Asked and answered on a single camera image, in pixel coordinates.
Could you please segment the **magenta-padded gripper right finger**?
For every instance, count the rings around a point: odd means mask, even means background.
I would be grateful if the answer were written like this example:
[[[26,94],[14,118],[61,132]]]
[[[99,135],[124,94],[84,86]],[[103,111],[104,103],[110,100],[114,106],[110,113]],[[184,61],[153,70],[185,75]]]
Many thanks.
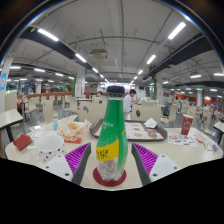
[[[180,169],[180,167],[167,155],[157,155],[137,143],[132,144],[131,152],[135,158],[143,186],[168,176]]]

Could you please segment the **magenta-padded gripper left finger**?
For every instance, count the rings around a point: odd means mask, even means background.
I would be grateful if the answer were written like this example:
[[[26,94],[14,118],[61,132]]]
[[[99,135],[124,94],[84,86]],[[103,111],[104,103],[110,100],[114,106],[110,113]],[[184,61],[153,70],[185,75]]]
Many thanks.
[[[45,165],[44,169],[56,176],[79,185],[82,181],[90,154],[91,144],[87,143],[66,155],[56,155]]]

